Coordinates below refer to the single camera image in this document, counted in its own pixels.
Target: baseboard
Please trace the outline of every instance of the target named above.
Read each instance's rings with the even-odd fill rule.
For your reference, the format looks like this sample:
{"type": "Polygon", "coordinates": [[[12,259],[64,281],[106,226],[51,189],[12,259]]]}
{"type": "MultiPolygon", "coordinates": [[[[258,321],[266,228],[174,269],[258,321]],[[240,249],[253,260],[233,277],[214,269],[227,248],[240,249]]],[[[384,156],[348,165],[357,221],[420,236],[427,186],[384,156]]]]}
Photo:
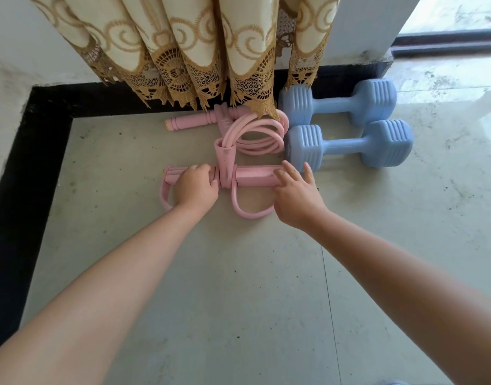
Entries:
{"type": "MultiPolygon", "coordinates": [[[[379,78],[391,61],[322,66],[315,98],[347,97],[361,80],[379,78]]],[[[287,70],[275,70],[274,95],[287,70]]],[[[230,92],[211,106],[229,103],[230,92]]],[[[74,117],[130,115],[192,110],[162,105],[148,108],[124,83],[76,83],[34,87],[0,180],[0,345],[18,330],[48,221],[53,195],[74,117]]]]}

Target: person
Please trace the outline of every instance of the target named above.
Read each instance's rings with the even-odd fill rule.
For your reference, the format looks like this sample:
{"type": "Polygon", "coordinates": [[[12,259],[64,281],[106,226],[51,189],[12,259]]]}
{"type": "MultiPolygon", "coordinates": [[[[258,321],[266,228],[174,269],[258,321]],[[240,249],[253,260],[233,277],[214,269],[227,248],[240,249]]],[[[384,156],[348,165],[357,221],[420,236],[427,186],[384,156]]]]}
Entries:
{"type": "MultiPolygon", "coordinates": [[[[457,385],[491,384],[491,299],[329,211],[312,171],[277,170],[279,219],[331,253],[457,385]]],[[[0,347],[0,385],[101,384],[175,252],[218,197],[208,165],[177,205],[101,258],[0,347]]]]}

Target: curtain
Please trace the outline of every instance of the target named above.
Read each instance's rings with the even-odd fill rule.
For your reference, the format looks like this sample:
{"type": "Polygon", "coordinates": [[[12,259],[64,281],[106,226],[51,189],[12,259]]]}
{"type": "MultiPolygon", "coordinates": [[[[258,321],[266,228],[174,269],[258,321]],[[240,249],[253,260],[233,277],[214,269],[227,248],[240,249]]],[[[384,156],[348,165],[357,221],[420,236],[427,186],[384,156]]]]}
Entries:
{"type": "Polygon", "coordinates": [[[340,0],[31,0],[105,84],[147,105],[206,110],[227,79],[233,105],[277,118],[274,63],[291,48],[286,87],[311,86],[340,0]]]}

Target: tile floor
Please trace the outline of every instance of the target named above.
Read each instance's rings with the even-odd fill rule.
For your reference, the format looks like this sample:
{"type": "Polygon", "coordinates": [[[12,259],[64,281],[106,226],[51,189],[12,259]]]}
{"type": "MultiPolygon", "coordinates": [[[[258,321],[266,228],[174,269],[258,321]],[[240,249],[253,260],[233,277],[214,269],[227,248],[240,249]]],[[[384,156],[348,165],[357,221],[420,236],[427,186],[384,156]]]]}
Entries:
{"type": "Polygon", "coordinates": [[[491,0],[420,0],[400,33],[491,29],[491,0]]]}
{"type": "MultiPolygon", "coordinates": [[[[397,61],[387,77],[399,91],[393,117],[414,130],[412,154],[383,170],[356,155],[329,157],[316,174],[320,192],[337,213],[491,296],[491,56],[397,61]]],[[[75,120],[24,322],[162,214],[166,164],[215,164],[217,127],[169,133],[169,115],[75,120]]],[[[358,134],[343,115],[313,120],[328,138],[358,134]]],[[[239,197],[259,210],[269,192],[239,197]]],[[[371,385],[389,377],[450,383],[319,245],[274,215],[237,217],[223,191],[180,248],[107,384],[371,385]]]]}

